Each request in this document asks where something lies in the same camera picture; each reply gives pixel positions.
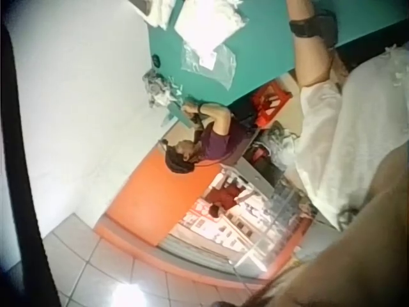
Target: teal countertop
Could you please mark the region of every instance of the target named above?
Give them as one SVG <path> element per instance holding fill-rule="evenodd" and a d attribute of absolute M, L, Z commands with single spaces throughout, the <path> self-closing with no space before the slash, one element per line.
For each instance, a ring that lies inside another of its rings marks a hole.
<path fill-rule="evenodd" d="M 339 44 L 385 28 L 406 18 L 406 0 L 321 0 L 318 6 L 337 14 Z M 236 74 L 228 91 L 212 79 L 181 69 L 183 41 L 174 24 L 183 1 L 176 0 L 167 31 L 149 27 L 151 54 L 160 57 L 159 72 L 183 85 L 183 94 L 229 105 L 246 93 L 294 67 L 293 45 L 285 0 L 243 0 L 239 12 L 244 28 L 224 43 L 236 55 Z"/>

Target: white tile floor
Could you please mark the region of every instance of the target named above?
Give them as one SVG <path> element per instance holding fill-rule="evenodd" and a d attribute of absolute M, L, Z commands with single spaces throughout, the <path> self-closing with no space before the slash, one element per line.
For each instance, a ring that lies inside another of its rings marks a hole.
<path fill-rule="evenodd" d="M 129 284 L 141 289 L 146 307 L 208 307 L 219 300 L 240 305 L 248 296 L 245 290 L 196 283 L 135 260 L 101 240 L 76 216 L 43 243 L 63 307 L 117 307 L 112 296 Z M 8 274 L 22 285 L 21 265 Z"/>

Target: floor tile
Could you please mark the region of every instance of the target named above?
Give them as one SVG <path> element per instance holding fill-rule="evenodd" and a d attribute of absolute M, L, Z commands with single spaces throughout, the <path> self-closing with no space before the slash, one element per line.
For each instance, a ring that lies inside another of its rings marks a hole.
<path fill-rule="evenodd" d="M 167 286 L 169 287 L 169 296 L 172 300 L 194 304 L 200 303 L 196 288 L 191 280 L 167 274 Z"/>
<path fill-rule="evenodd" d="M 240 305 L 244 303 L 244 300 L 238 295 L 236 289 L 233 288 L 224 288 L 224 287 L 217 287 L 219 294 L 223 301 Z"/>
<path fill-rule="evenodd" d="M 135 259 L 132 273 L 132 283 L 137 283 L 140 288 L 150 294 L 169 297 L 167 293 L 166 273 Z"/>
<path fill-rule="evenodd" d="M 83 307 L 83 305 L 80 305 L 80 304 L 78 304 L 77 302 L 71 300 L 71 301 L 68 303 L 67 307 Z"/>
<path fill-rule="evenodd" d="M 65 307 L 66 304 L 68 303 L 68 296 L 65 296 L 60 291 L 58 291 L 58 297 L 59 297 L 59 301 L 61 303 L 61 307 Z"/>
<path fill-rule="evenodd" d="M 85 266 L 85 261 L 52 233 L 46 236 L 43 245 L 57 289 L 70 296 Z"/>
<path fill-rule="evenodd" d="M 194 283 L 197 294 L 199 295 L 200 303 L 203 305 L 211 305 L 214 302 L 221 301 L 221 297 L 215 286 L 205 285 L 204 283 Z"/>
<path fill-rule="evenodd" d="M 192 304 L 186 302 L 171 301 L 171 307 L 201 307 L 200 304 Z"/>
<path fill-rule="evenodd" d="M 85 260 L 89 260 L 99 240 L 99 236 L 73 214 L 54 230 L 54 234 Z"/>
<path fill-rule="evenodd" d="M 87 265 L 72 298 L 86 307 L 111 307 L 112 295 L 120 285 L 92 265 Z"/>
<path fill-rule="evenodd" d="M 98 243 L 90 263 L 119 281 L 130 282 L 132 257 L 104 239 Z"/>
<path fill-rule="evenodd" d="M 146 307 L 170 307 L 169 300 L 163 297 L 146 294 Z"/>

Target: red object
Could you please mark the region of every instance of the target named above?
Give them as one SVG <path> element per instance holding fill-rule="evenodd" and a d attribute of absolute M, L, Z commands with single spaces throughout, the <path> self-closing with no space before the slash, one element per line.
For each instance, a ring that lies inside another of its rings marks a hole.
<path fill-rule="evenodd" d="M 220 203 L 224 210 L 229 210 L 237 205 L 235 198 L 245 188 L 239 188 L 235 183 L 229 184 L 227 187 L 221 187 L 220 189 L 212 189 L 209 194 L 206 195 L 205 200 L 209 203 Z"/>
<path fill-rule="evenodd" d="M 284 91 L 276 80 L 262 86 L 252 97 L 258 110 L 257 126 L 263 128 L 270 123 L 292 96 L 290 92 Z"/>
<path fill-rule="evenodd" d="M 251 162 L 255 163 L 258 159 L 267 157 L 268 156 L 268 151 L 265 148 L 257 148 L 257 150 L 254 152 L 253 156 L 251 157 Z"/>

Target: purple shirt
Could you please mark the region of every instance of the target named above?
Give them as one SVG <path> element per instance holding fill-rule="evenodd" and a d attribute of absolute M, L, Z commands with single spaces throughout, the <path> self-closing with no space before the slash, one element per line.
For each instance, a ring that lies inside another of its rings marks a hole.
<path fill-rule="evenodd" d="M 245 129 L 233 118 L 227 136 L 214 132 L 213 124 L 214 122 L 207 125 L 201 136 L 204 160 L 219 160 L 228 157 L 245 137 Z"/>

